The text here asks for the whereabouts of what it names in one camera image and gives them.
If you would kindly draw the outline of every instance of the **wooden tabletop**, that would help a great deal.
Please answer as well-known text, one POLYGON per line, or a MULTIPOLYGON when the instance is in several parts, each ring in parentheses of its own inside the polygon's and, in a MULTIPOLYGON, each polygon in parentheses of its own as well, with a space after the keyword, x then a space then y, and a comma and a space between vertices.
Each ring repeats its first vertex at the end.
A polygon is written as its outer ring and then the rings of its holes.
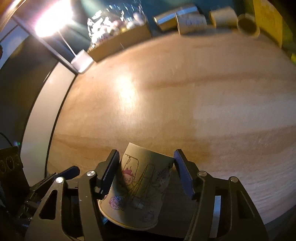
MULTIPOLYGON (((81 173, 128 143, 181 148, 213 177, 237 176, 264 223, 296 205, 296 67, 265 36, 171 33, 77 77, 53 135, 48 171, 81 173)), ((159 224, 182 236, 194 202, 174 170, 159 224)))

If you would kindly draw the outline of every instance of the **metal screw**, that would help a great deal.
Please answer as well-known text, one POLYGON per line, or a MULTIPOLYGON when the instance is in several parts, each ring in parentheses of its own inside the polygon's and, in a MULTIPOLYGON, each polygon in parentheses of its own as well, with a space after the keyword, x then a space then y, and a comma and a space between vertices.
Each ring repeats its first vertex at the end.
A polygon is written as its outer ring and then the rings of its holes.
POLYGON ((64 178, 62 178, 62 177, 58 177, 57 179, 56 179, 56 182, 57 183, 62 183, 64 181, 64 178))
POLYGON ((237 177, 231 177, 230 180, 234 183, 237 183, 239 181, 237 177))
POLYGON ((207 175, 207 172, 205 171, 199 171, 198 174, 201 176, 201 177, 205 177, 207 175))
POLYGON ((95 171, 88 171, 86 174, 87 174, 89 177, 92 177, 93 175, 96 174, 96 172, 95 172, 95 171))

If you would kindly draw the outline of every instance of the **lamp base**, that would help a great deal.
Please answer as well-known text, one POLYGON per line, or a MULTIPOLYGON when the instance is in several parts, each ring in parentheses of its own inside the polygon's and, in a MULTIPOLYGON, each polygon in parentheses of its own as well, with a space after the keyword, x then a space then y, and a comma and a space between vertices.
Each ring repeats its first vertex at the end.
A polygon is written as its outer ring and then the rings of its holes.
POLYGON ((84 73, 93 62, 94 60, 92 57, 89 56, 85 50, 81 50, 71 61, 71 64, 77 69, 79 73, 84 73))

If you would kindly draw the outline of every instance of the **bright light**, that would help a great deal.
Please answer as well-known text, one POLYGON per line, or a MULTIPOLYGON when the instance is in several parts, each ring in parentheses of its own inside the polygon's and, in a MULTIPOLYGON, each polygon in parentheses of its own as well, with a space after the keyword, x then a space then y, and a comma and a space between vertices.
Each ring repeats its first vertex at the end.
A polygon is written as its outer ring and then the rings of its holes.
POLYGON ((72 16, 70 0, 60 0, 40 17, 35 31, 39 37, 51 36, 68 24, 72 16))

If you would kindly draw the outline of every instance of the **snack package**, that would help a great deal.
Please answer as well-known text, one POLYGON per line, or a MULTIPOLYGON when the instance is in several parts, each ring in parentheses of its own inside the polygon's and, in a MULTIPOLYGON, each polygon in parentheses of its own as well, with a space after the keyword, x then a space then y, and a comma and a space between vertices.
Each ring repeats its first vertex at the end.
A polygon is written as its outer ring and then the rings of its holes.
POLYGON ((98 10, 87 21, 91 38, 89 50, 114 36, 142 26, 146 22, 147 18, 143 13, 142 6, 137 1, 108 5, 107 8, 98 10))

